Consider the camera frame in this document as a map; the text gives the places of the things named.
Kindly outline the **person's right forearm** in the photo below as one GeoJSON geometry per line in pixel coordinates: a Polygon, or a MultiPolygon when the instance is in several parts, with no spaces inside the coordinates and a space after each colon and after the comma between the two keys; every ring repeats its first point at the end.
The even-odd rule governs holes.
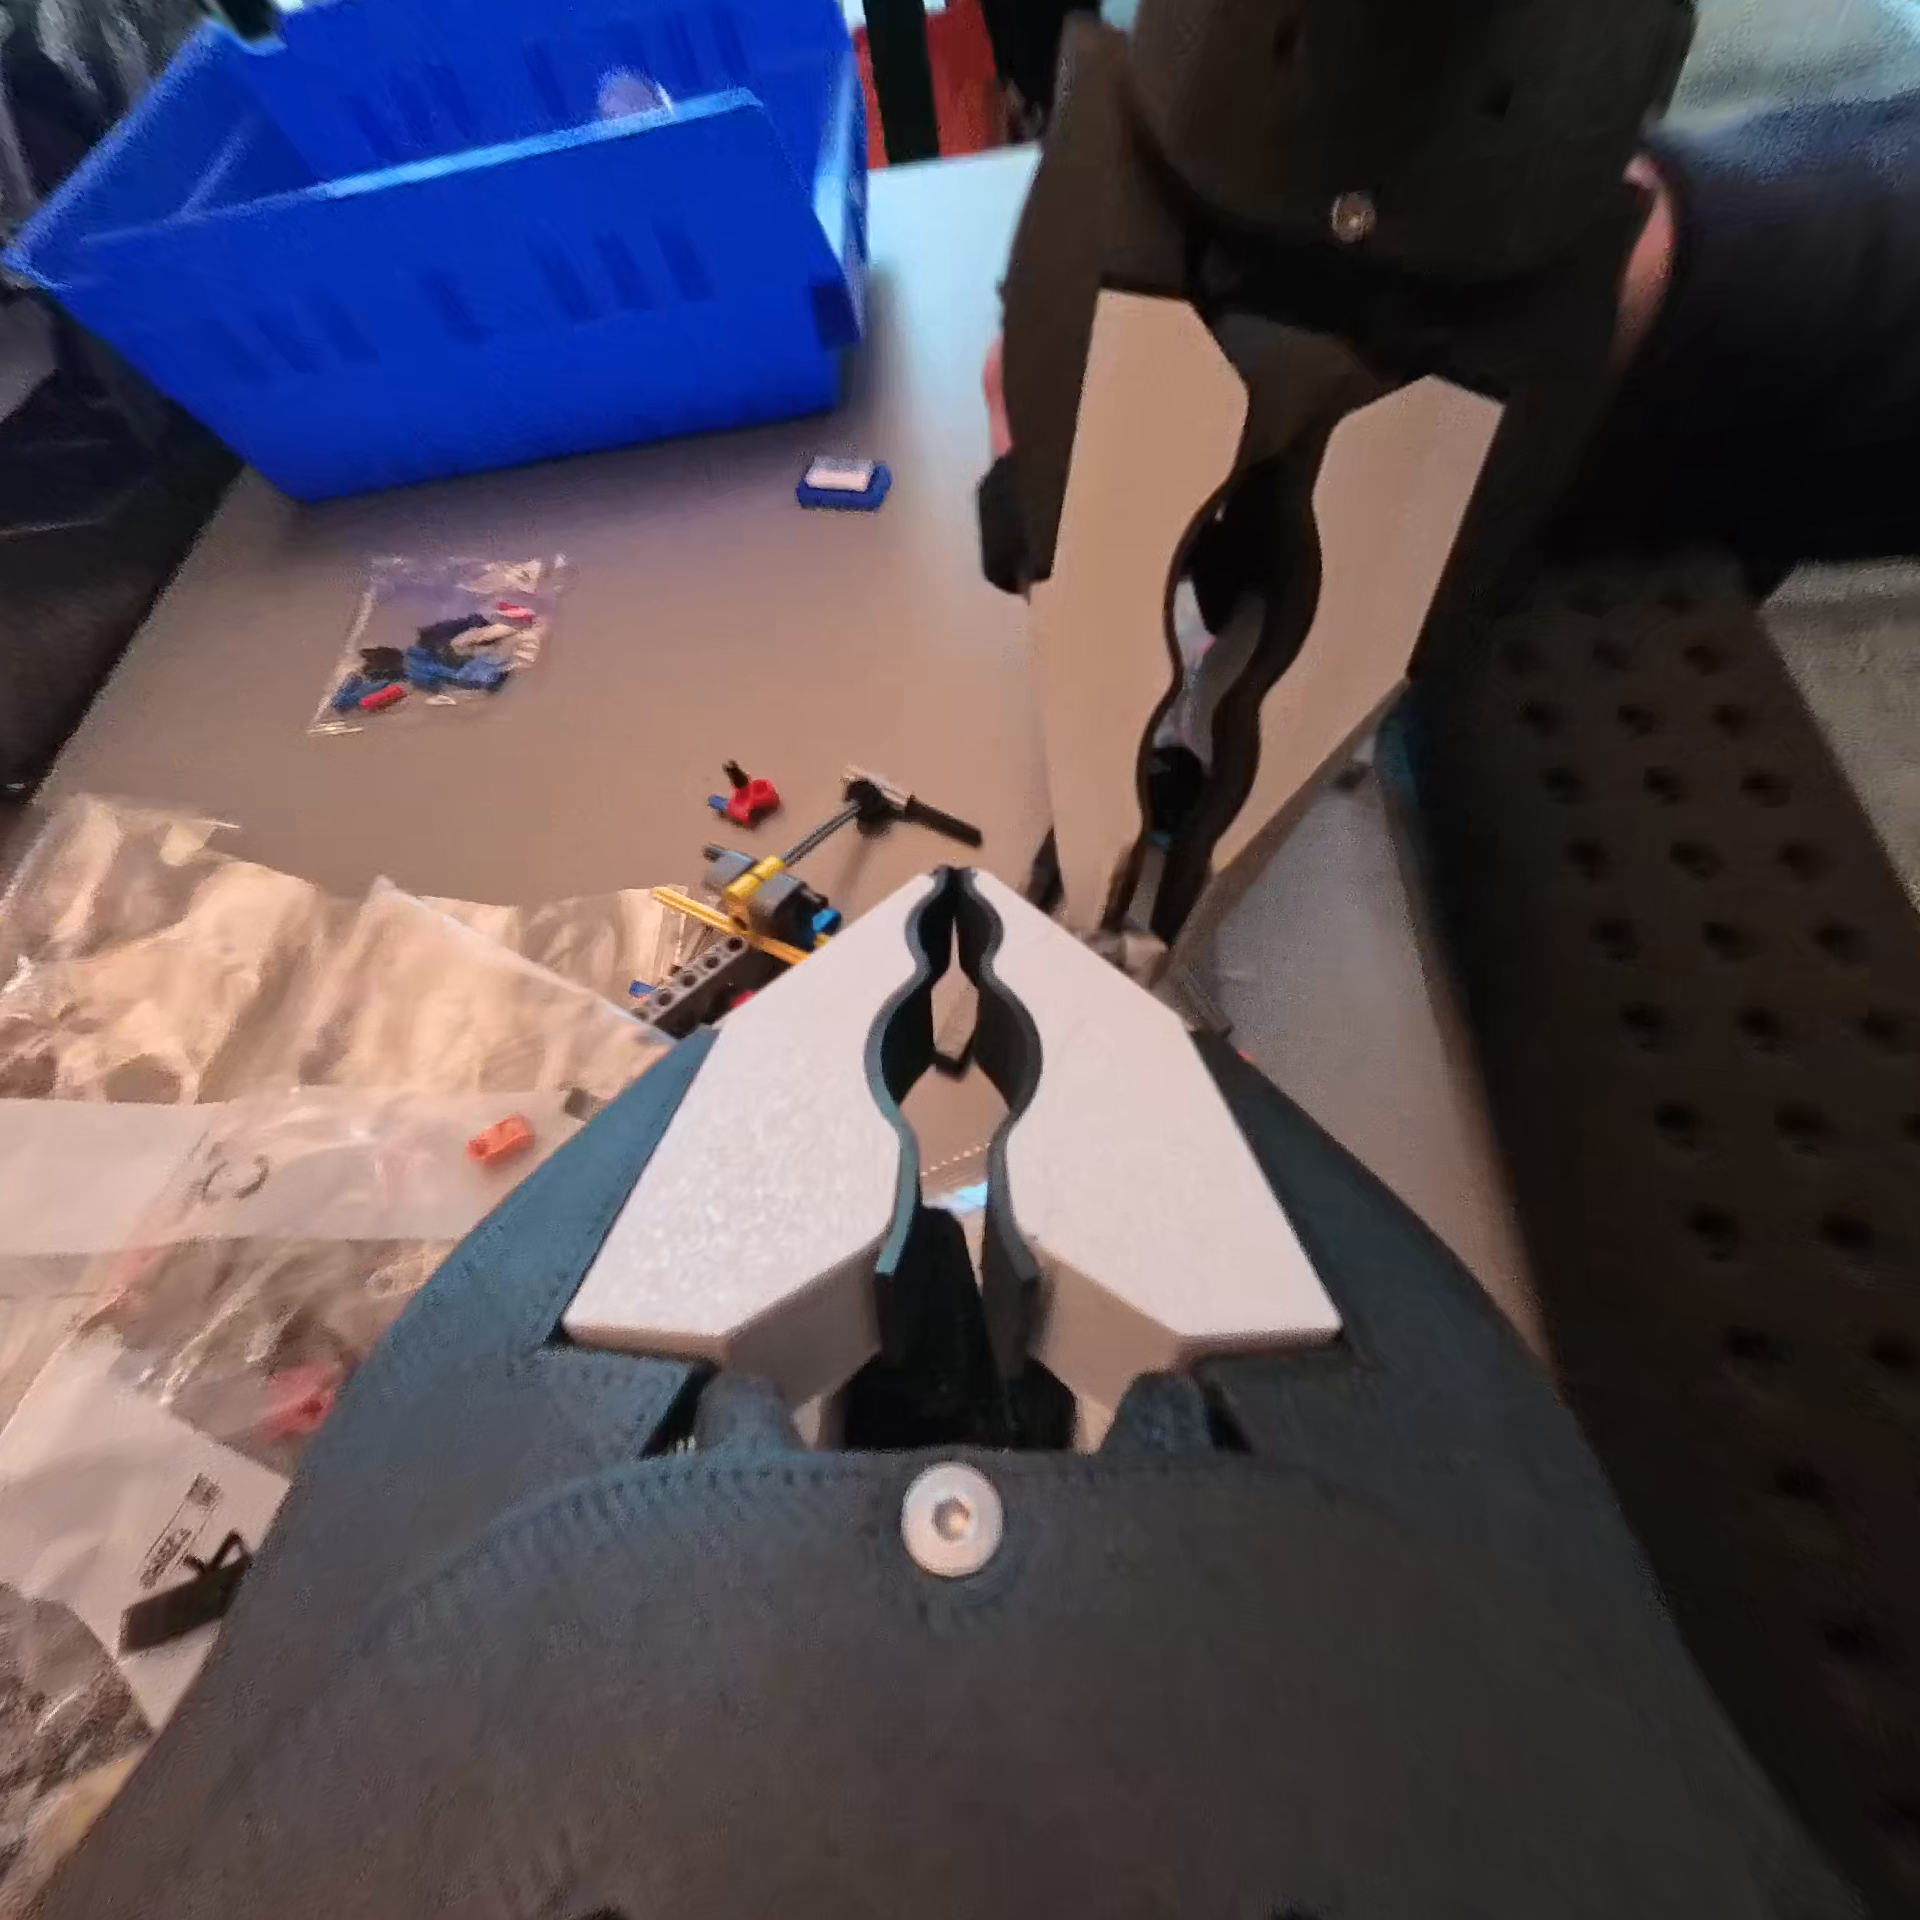
{"type": "Polygon", "coordinates": [[[1917,96],[1661,129],[1590,533],[1715,547],[1764,593],[1917,553],[1917,96]]]}

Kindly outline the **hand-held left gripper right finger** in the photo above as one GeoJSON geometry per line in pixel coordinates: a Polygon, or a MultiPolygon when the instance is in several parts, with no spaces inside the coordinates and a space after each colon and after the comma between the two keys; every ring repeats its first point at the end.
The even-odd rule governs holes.
{"type": "Polygon", "coordinates": [[[1162,1000],[982,872],[956,880],[990,1152],[990,1320],[1093,1449],[1142,1376],[1326,1349],[1342,1317],[1162,1000]]]}

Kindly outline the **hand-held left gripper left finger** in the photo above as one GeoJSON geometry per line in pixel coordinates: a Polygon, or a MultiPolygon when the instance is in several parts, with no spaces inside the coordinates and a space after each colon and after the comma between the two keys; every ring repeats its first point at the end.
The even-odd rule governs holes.
{"type": "Polygon", "coordinates": [[[891,892],[707,1035],[563,1314],[571,1341],[755,1376],[794,1410],[877,1356],[903,1133],[869,1041],[918,979],[908,930],[939,879],[891,892]]]}

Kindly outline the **small bag blue lego pieces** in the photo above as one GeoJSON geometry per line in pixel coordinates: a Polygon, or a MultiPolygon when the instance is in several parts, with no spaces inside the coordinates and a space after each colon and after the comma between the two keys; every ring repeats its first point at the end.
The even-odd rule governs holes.
{"type": "Polygon", "coordinates": [[[306,732],[394,732],[498,706],[539,668],[571,573],[565,553],[373,559],[306,732]]]}

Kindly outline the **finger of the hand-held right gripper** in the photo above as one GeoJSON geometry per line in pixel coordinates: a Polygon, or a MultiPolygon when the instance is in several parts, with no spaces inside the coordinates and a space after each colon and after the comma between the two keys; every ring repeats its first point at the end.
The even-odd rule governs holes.
{"type": "Polygon", "coordinates": [[[1184,677],[1173,584],[1247,412],[1240,373],[1186,303],[1096,295],[1051,572],[1030,593],[1061,914],[1077,936],[1133,897],[1142,765],[1184,677]]]}
{"type": "MultiPolygon", "coordinates": [[[[1182,681],[1170,631],[1176,559],[1230,475],[1245,389],[1182,376],[1152,391],[1117,376],[1117,965],[1149,979],[1180,933],[1131,921],[1146,859],[1142,755],[1182,681]]],[[[1307,623],[1298,653],[1264,688],[1247,660],[1253,772],[1198,858],[1210,888],[1333,776],[1406,683],[1414,641],[1451,559],[1501,408],[1424,378],[1336,424],[1307,492],[1307,623]]]]}

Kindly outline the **red plastic object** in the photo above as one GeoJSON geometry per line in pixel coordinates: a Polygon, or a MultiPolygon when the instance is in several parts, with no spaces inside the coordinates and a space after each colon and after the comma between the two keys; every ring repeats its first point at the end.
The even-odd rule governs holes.
{"type": "Polygon", "coordinates": [[[923,15],[939,155],[1029,143],[1035,124],[1016,68],[1030,52],[1038,4],[926,3],[923,15]]]}

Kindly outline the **blue plastic bin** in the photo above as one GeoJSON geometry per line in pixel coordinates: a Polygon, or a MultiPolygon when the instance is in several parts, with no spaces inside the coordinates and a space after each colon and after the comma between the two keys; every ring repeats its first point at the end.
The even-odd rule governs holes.
{"type": "Polygon", "coordinates": [[[830,412],[866,306],[830,3],[202,25],[7,267],[299,500],[830,412]]]}

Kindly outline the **pile of clear plastic bags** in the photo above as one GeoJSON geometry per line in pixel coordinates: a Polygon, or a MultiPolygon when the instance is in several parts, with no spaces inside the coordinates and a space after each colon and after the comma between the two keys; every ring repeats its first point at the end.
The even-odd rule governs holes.
{"type": "Polygon", "coordinates": [[[5,1915],[216,1632],[119,1656],[124,1610],[261,1547],[452,1242],[653,1063],[682,956],[645,892],[343,900],[222,833],[75,797],[5,892],[5,1915]],[[510,1114],[538,1145],[470,1163],[510,1114]]]}

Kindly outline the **dark perforated board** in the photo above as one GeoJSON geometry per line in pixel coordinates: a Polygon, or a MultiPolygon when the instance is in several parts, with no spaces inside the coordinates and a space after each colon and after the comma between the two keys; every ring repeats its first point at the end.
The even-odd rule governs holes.
{"type": "Polygon", "coordinates": [[[1738,567],[1543,567],[1414,681],[1552,1360],[1695,1667],[1915,1915],[1915,911],[1738,567]]]}

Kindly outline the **black lego beam red pins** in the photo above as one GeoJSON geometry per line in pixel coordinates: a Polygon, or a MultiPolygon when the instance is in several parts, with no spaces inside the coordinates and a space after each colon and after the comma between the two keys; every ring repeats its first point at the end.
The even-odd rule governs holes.
{"type": "Polygon", "coordinates": [[[238,1530],[229,1530],[208,1554],[186,1554],[183,1579],[124,1610],[117,1653],[131,1657],[165,1649],[224,1620],[252,1563],[238,1530]]]}

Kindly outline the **yellow grey lego assembly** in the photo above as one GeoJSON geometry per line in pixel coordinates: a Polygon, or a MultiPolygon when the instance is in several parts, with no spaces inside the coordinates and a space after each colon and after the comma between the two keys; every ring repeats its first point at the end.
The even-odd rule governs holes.
{"type": "Polygon", "coordinates": [[[843,914],[781,855],[709,851],[704,892],[653,888],[670,914],[710,933],[709,946],[638,992],[635,1017],[662,1041],[723,1021],[775,985],[843,925],[843,914]]]}

